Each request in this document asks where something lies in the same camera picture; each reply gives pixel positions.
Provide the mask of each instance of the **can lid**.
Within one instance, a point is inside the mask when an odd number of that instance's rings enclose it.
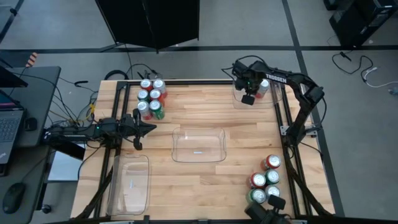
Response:
[[[146,110],[146,109],[148,109],[148,102],[146,102],[146,101],[140,101],[140,102],[138,102],[138,104],[137,104],[137,108],[139,109],[139,110]]]
[[[269,86],[269,81],[266,80],[266,79],[263,79],[260,85],[263,86],[263,87],[268,87]]]
[[[154,100],[154,101],[152,101],[152,102],[149,104],[149,108],[150,108],[151,110],[157,110],[157,109],[160,108],[160,106],[161,106],[161,104],[160,104],[160,102],[157,101],[157,100]]]
[[[163,82],[163,80],[161,80],[161,79],[156,79],[156,80],[154,81],[154,87],[156,87],[156,88],[162,87],[163,84],[164,84],[164,82]]]
[[[149,79],[143,79],[141,81],[141,86],[144,88],[150,87],[150,80]]]
[[[279,181],[279,174],[276,172],[276,170],[270,170],[267,173],[267,177],[270,181],[272,182],[277,182]]]
[[[257,203],[264,203],[266,201],[266,193],[261,189],[256,189],[252,193],[253,200]]]
[[[143,99],[148,97],[148,91],[146,90],[140,90],[138,92],[138,98]]]
[[[270,185],[267,187],[266,191],[267,191],[268,195],[275,195],[277,197],[280,196],[280,190],[276,186]]]
[[[266,177],[264,177],[262,174],[254,174],[253,183],[257,186],[263,186],[266,184]]]
[[[279,156],[276,155],[270,155],[269,156],[269,164],[273,167],[279,167],[280,166],[280,158]]]
[[[149,95],[150,95],[151,98],[157,99],[157,98],[160,97],[160,91],[159,91],[159,90],[152,90],[152,91],[149,93]]]

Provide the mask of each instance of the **black backdrop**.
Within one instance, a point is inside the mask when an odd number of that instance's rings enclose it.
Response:
[[[200,0],[96,0],[115,42],[162,49],[199,38]]]

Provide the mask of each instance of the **white cable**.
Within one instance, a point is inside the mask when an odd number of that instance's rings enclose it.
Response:
[[[372,73],[373,71],[376,71],[376,70],[377,70],[377,67],[374,67],[374,68],[366,71],[365,76],[363,78],[365,79],[365,82],[366,82],[366,84],[368,86],[370,86],[372,88],[380,88],[380,87],[388,86],[388,85],[391,85],[391,84],[394,84],[394,83],[398,83],[398,81],[393,81],[393,82],[385,83],[385,84],[378,85],[378,86],[370,85],[368,83],[368,80],[366,79],[366,77],[367,77],[367,75],[369,75],[370,73]]]

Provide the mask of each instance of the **laptop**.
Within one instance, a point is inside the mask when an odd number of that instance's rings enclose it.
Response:
[[[0,90],[0,166],[9,161],[24,115],[25,109]],[[2,173],[4,169],[0,168],[0,176]]]

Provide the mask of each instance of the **soda can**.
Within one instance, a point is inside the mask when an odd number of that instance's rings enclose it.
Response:
[[[138,102],[137,108],[138,108],[138,111],[141,114],[141,118],[142,119],[149,120],[149,119],[152,118],[152,113],[149,110],[148,102],[146,102],[144,100],[141,100],[140,102]]]
[[[274,169],[267,170],[265,177],[267,185],[277,184],[279,182],[279,174]]]
[[[263,188],[266,184],[266,177],[262,173],[253,173],[248,178],[248,186],[252,189]]]
[[[267,200],[267,195],[261,189],[251,189],[246,195],[246,200],[248,201],[248,203],[257,202],[261,204]]]
[[[269,89],[269,81],[263,79],[260,83],[259,90],[257,91],[256,98],[263,98]]]
[[[140,86],[143,90],[146,90],[148,92],[154,89],[154,87],[152,86],[152,82],[149,79],[143,79],[140,83]]]
[[[150,100],[157,100],[157,101],[161,102],[162,105],[164,106],[164,97],[159,90],[152,90],[149,93],[149,96],[150,96]]]
[[[167,97],[167,90],[166,90],[166,84],[164,83],[163,80],[161,79],[156,79],[154,81],[154,89],[159,90],[161,94],[163,95],[164,98]]]
[[[269,155],[267,158],[263,159],[260,163],[261,169],[267,171],[269,169],[276,169],[282,163],[279,156]]]
[[[146,90],[140,90],[137,95],[138,100],[144,100],[146,102],[150,102],[149,93]]]
[[[275,195],[276,197],[280,197],[280,190],[275,185],[268,185],[265,189],[266,198],[269,199],[271,195]]]
[[[164,118],[164,110],[162,107],[162,104],[157,101],[154,100],[149,104],[149,108],[150,111],[152,112],[152,114],[154,115],[155,119],[163,119]]]

